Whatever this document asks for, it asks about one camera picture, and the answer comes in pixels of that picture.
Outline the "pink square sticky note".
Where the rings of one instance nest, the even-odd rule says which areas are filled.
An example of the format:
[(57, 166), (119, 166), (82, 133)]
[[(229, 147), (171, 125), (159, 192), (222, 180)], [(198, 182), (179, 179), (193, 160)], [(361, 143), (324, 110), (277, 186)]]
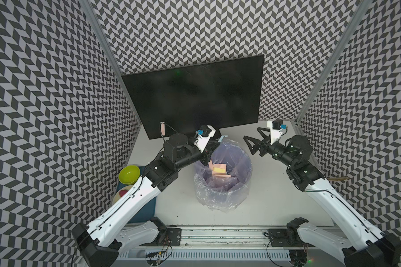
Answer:
[(226, 169), (226, 171), (227, 171), (227, 165), (226, 164), (214, 164), (213, 168), (222, 168), (222, 169)]
[(219, 178), (230, 178), (231, 177), (228, 174), (222, 174), (222, 173), (213, 173), (212, 175), (215, 177), (219, 177)]

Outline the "yellow narrow sticky note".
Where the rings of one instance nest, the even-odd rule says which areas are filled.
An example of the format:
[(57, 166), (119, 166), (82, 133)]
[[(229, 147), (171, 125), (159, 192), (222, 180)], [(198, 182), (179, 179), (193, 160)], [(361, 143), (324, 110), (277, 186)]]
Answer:
[(226, 171), (226, 169), (222, 169), (222, 168), (213, 168), (213, 173), (214, 174), (226, 174), (227, 171)]

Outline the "blue narrow sticky note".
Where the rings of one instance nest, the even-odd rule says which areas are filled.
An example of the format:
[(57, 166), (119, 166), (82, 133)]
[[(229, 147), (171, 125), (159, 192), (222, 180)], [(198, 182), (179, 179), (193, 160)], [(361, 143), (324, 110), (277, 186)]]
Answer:
[(222, 135), (222, 136), (220, 137), (220, 139), (218, 140), (218, 142), (222, 142), (222, 140), (223, 140), (224, 138), (226, 138), (226, 137), (228, 137), (228, 135)]

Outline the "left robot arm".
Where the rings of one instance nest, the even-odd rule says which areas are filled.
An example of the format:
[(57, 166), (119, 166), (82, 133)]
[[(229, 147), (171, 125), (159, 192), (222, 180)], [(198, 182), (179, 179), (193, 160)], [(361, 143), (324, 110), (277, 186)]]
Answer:
[(159, 219), (148, 220), (132, 233), (124, 227), (178, 178), (182, 168), (197, 161), (208, 165), (220, 144), (213, 134), (197, 135), (191, 140), (175, 133), (166, 140), (134, 186), (115, 205), (92, 222), (80, 222), (72, 228), (76, 248), (87, 265), (110, 267), (122, 252), (153, 242), (166, 228)]

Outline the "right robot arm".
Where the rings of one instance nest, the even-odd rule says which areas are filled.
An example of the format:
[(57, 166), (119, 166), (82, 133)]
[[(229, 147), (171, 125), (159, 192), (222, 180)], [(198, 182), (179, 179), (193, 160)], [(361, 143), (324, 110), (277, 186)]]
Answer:
[(285, 144), (283, 133), (274, 128), (258, 128), (261, 139), (244, 136), (250, 153), (267, 154), (283, 163), (297, 190), (316, 201), (338, 225), (345, 237), (316, 227), (304, 218), (287, 224), (287, 235), (297, 235), (303, 243), (313, 245), (347, 267), (396, 267), (401, 260), (401, 241), (386, 234), (360, 215), (333, 188), (325, 175), (310, 161), (313, 147), (306, 136), (294, 135)]

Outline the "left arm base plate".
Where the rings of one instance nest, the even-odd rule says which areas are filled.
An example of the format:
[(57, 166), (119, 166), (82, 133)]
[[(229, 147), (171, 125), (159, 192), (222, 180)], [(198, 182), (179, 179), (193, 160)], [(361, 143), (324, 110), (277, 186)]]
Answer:
[(143, 244), (145, 247), (158, 247), (160, 245), (179, 247), (182, 237), (181, 228), (167, 228), (161, 230), (156, 239), (151, 243)]

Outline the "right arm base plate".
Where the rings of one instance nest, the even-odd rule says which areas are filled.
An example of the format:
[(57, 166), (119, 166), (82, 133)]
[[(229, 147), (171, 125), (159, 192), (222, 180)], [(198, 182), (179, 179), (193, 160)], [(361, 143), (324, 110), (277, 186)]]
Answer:
[(273, 228), (267, 231), (272, 247), (303, 247), (296, 230)]

